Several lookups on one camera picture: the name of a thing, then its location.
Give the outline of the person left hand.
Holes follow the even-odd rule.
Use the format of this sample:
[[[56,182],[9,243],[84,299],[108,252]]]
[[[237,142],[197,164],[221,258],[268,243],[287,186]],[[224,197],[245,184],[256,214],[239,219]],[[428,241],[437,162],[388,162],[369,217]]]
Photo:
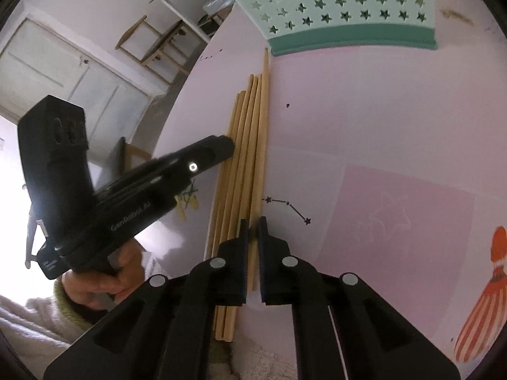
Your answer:
[[[94,311],[106,309],[98,294],[112,295],[113,302],[119,304],[144,282],[143,251],[135,238],[125,243],[119,251],[120,270],[116,276],[94,270],[80,274],[66,272],[61,278],[65,293],[74,303]]]

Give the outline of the green sleeve forearm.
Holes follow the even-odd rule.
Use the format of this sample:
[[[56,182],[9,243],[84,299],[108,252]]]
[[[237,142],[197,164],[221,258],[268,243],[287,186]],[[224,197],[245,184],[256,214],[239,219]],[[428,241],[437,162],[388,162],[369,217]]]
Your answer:
[[[1,297],[1,378],[42,379],[49,364],[106,316],[71,300],[61,278],[49,298]]]

